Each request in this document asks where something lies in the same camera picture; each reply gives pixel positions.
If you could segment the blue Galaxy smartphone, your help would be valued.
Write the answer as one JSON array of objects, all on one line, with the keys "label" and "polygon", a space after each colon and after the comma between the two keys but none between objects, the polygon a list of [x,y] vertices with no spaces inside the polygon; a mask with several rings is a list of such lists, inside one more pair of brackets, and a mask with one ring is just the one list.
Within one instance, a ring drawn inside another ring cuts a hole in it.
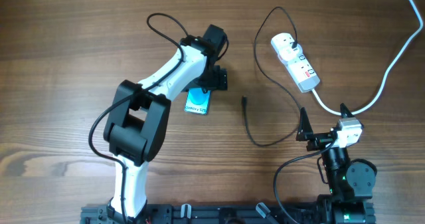
[{"label": "blue Galaxy smartphone", "polygon": [[191,88],[188,91],[184,111],[193,114],[207,115],[211,91],[203,92],[202,88]]}]

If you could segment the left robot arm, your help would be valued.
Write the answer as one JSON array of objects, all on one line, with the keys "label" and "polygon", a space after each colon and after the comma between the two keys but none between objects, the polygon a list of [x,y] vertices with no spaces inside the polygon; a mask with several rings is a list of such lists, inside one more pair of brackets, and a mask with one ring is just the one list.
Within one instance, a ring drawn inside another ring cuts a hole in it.
[{"label": "left robot arm", "polygon": [[228,88],[227,71],[216,64],[227,46],[224,30],[210,25],[201,37],[182,38],[173,57],[150,77],[117,87],[103,133],[116,164],[108,204],[108,217],[116,223],[137,223],[145,209],[147,169],[163,145],[172,101],[181,92]]}]

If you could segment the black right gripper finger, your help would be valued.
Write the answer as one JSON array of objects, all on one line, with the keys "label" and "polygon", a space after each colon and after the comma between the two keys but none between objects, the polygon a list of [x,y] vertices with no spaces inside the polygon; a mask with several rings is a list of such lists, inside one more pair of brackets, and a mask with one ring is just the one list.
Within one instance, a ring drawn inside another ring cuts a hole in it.
[{"label": "black right gripper finger", "polygon": [[348,107],[346,107],[346,105],[344,103],[340,104],[340,116],[341,118],[352,118],[353,114],[351,113],[351,111],[348,109]]},{"label": "black right gripper finger", "polygon": [[308,141],[313,139],[313,130],[311,127],[311,124],[309,122],[309,118],[306,112],[306,109],[303,107],[299,111],[300,117],[299,117],[299,126],[298,131],[296,135],[296,140],[301,141]]}]

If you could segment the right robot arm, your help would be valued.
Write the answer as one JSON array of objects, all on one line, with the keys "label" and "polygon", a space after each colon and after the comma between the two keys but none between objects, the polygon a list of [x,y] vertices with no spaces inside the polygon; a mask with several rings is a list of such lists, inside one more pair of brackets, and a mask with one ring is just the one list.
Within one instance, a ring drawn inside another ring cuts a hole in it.
[{"label": "right robot arm", "polygon": [[348,147],[359,142],[364,125],[340,104],[341,118],[329,132],[315,133],[305,108],[300,110],[296,140],[306,141],[307,151],[320,152],[322,182],[329,186],[329,195],[319,195],[313,220],[316,223],[376,223],[372,203],[377,167],[364,159],[352,160]]}]

